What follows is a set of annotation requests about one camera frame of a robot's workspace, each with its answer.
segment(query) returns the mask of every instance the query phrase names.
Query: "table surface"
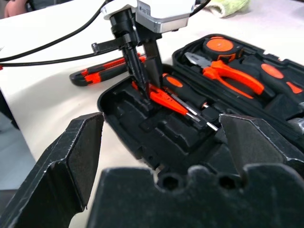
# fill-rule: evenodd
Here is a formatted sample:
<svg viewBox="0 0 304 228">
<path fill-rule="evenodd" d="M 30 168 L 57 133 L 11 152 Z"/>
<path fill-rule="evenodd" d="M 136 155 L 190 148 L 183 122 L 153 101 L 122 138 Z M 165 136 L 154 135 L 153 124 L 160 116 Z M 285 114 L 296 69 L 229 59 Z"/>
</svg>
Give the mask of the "table surface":
<svg viewBox="0 0 304 228">
<path fill-rule="evenodd" d="M 98 0 L 74 0 L 36 12 L 0 20 L 0 57 L 12 56 L 48 43 L 86 23 L 101 5 Z M 91 53 L 91 44 L 113 39 L 109 21 L 98 17 L 80 34 L 14 62 L 52 60 Z M 221 33 L 266 49 L 281 58 L 304 64 L 304 4 L 293 0 L 254 0 L 250 10 L 225 19 L 202 11 L 186 28 L 166 33 L 158 40 L 164 63 L 184 45 L 211 33 Z M 42 152 L 80 115 L 98 112 L 100 94 L 127 76 L 76 87 L 69 74 L 94 64 L 121 57 L 119 51 L 56 65 L 8 67 L 0 71 L 0 86 L 26 142 L 37 160 Z M 108 124 L 104 125 L 96 180 L 105 167 L 144 166 L 135 160 Z M 85 227 L 89 211 L 73 218 L 70 227 Z"/>
</svg>

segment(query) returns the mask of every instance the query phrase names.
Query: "black tool case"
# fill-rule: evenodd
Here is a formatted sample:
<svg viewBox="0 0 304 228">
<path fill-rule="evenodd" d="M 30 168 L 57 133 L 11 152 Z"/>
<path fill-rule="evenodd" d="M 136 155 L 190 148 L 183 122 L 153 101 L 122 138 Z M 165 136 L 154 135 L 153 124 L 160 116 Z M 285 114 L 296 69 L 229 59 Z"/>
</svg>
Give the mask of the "black tool case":
<svg viewBox="0 0 304 228">
<path fill-rule="evenodd" d="M 173 66 L 164 65 L 164 73 L 173 75 L 207 98 L 210 107 L 202 109 L 201 113 L 217 127 L 220 128 L 220 113 L 261 118 L 304 151 L 304 136 L 287 122 L 304 116 L 303 110 L 293 100 L 281 93 L 276 93 L 272 100 L 263 100 L 243 85 L 230 82 L 254 97 L 253 100 L 248 99 L 206 78 L 199 66 L 185 58 L 184 53 L 187 51 L 208 57 L 200 46 L 211 37 L 223 37 L 242 45 L 244 48 L 240 61 L 252 55 L 282 72 L 288 71 L 293 75 L 293 83 L 304 87 L 304 83 L 301 84 L 301 80 L 304 81 L 303 66 L 287 59 L 280 61 L 274 55 L 264 55 L 264 50 L 260 48 L 221 34 L 205 36 L 175 51 L 172 55 Z M 246 66 L 241 67 L 240 70 L 248 70 Z M 147 104 L 131 83 L 131 78 L 126 78 L 105 91 L 99 97 L 98 107 L 135 158 L 143 159 L 153 169 L 159 168 L 160 175 L 166 172 L 186 174 L 187 169 L 196 164 L 202 164 L 213 172 L 237 173 L 221 128 L 215 132 L 205 124 L 195 124 L 154 102 Z"/>
</svg>

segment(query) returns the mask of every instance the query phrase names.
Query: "orange pliers handle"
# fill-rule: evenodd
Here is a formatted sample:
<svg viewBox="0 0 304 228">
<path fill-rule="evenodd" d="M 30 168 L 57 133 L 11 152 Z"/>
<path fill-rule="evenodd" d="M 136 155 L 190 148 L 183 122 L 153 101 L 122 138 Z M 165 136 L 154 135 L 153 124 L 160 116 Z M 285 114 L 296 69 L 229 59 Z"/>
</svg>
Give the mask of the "orange pliers handle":
<svg viewBox="0 0 304 228">
<path fill-rule="evenodd" d="M 251 88 L 255 94 L 261 95 L 264 92 L 264 85 L 262 83 L 260 83 L 258 80 L 256 80 L 254 77 L 233 69 L 229 66 L 227 66 L 223 61 L 218 60 L 218 61 L 213 61 L 211 63 L 210 67 L 206 67 L 203 69 L 203 75 L 212 79 L 212 80 L 218 80 L 221 84 L 225 85 L 226 87 L 234 90 L 235 92 L 249 98 L 249 99 L 253 99 L 252 96 L 244 93 L 243 91 L 235 88 L 234 86 L 232 86 L 231 84 L 229 84 L 228 82 L 226 82 L 223 77 L 227 77 L 227 78 L 231 78 L 235 81 L 238 81 L 246 86 L 248 86 L 249 88 Z"/>
<path fill-rule="evenodd" d="M 132 82 L 132 87 L 138 90 L 137 84 Z M 156 86 L 149 84 L 149 97 L 154 102 L 160 104 L 161 106 L 167 107 L 177 113 L 186 115 L 188 110 L 184 108 L 180 103 L 175 101 L 170 95 Z"/>
</svg>

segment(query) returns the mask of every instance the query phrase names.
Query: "green towel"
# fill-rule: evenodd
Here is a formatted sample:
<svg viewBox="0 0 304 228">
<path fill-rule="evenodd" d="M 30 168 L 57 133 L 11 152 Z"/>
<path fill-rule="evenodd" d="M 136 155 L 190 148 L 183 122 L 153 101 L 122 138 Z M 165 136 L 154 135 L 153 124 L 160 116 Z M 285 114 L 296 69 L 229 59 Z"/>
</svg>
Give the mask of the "green towel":
<svg viewBox="0 0 304 228">
<path fill-rule="evenodd" d="M 246 11 L 250 0 L 211 0 L 205 7 L 219 18 L 226 17 L 237 11 Z"/>
</svg>

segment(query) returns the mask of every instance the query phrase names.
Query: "hole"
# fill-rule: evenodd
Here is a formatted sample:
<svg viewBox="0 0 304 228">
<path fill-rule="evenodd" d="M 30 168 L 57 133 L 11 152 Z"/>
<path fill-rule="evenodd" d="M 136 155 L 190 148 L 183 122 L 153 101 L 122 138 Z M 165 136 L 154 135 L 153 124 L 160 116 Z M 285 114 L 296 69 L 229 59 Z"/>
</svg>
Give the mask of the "hole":
<svg viewBox="0 0 304 228">
<path fill-rule="evenodd" d="M 225 189 L 235 189 L 236 184 L 230 177 L 221 177 L 219 179 L 219 184 Z"/>
<path fill-rule="evenodd" d="M 178 188 L 179 181 L 174 177 L 166 177 L 165 179 L 163 179 L 162 184 L 165 189 L 172 191 Z"/>
</svg>

